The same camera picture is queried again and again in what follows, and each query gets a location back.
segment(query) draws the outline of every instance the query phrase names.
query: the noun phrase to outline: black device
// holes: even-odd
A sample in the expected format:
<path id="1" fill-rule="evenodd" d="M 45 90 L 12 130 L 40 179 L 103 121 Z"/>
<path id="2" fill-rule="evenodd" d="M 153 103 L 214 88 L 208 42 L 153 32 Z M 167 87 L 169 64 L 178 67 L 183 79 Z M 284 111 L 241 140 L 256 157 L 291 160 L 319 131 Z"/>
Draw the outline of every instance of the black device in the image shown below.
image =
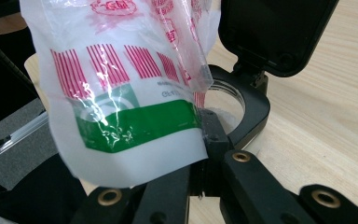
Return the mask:
<path id="1" fill-rule="evenodd" d="M 214 112 L 201 109 L 209 159 L 132 189 L 94 190 L 72 223 L 188 222 L 189 196 L 220 197 L 226 223 L 358 223 L 358 206 L 325 186 L 295 195 L 245 147 L 269 116 L 268 75 L 290 77 L 308 63 L 337 0 L 222 0 L 219 36 L 238 56 L 233 71 L 210 65 L 214 84 L 243 106 L 225 134 Z"/>

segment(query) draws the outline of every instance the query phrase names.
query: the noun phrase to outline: plastic wrapper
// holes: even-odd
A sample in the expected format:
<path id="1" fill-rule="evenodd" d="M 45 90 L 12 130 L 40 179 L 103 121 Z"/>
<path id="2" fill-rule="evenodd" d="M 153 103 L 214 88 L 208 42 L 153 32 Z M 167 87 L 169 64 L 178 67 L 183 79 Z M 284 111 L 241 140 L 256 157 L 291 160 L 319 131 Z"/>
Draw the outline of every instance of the plastic wrapper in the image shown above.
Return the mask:
<path id="1" fill-rule="evenodd" d="M 74 176 L 127 188 L 207 157 L 196 104 L 213 82 L 209 6 L 21 0 L 49 126 Z"/>

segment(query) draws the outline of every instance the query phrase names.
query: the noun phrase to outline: green stripe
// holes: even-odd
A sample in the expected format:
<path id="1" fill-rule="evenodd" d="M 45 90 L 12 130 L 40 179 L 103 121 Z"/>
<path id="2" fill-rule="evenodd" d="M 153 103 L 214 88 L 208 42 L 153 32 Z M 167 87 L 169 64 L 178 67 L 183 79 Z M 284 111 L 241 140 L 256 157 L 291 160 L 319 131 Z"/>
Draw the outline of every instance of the green stripe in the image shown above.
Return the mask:
<path id="1" fill-rule="evenodd" d="M 86 147 L 108 153 L 182 130 L 200 128 L 197 108 L 184 100 L 122 110 L 98 122 L 78 117 L 76 121 Z"/>

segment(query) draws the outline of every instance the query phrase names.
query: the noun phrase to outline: wooden table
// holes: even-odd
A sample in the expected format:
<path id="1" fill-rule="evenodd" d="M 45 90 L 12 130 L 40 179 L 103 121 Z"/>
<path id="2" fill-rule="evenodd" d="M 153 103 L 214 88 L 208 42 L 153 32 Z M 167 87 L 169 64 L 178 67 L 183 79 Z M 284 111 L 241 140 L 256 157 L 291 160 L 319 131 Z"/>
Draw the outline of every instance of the wooden table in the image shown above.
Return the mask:
<path id="1" fill-rule="evenodd" d="M 208 62 L 231 71 L 236 57 L 218 40 Z M 38 87 L 36 56 L 25 65 Z M 358 205 L 358 0 L 339 1 L 303 71 L 268 76 L 267 126 L 246 149 L 292 192 L 321 184 Z M 192 197 L 189 223 L 224 223 L 218 202 Z"/>

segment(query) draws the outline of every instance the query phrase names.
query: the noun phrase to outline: clear plastic bag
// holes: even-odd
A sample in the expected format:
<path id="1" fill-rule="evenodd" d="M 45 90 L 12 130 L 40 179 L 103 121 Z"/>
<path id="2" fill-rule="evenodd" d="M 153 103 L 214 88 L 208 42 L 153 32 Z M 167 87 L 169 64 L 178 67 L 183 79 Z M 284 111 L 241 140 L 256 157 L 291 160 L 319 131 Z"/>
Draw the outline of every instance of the clear plastic bag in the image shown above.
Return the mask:
<path id="1" fill-rule="evenodd" d="M 194 99 L 213 83 L 196 28 L 206 3 L 21 0 L 74 176 L 127 188 L 207 157 Z"/>

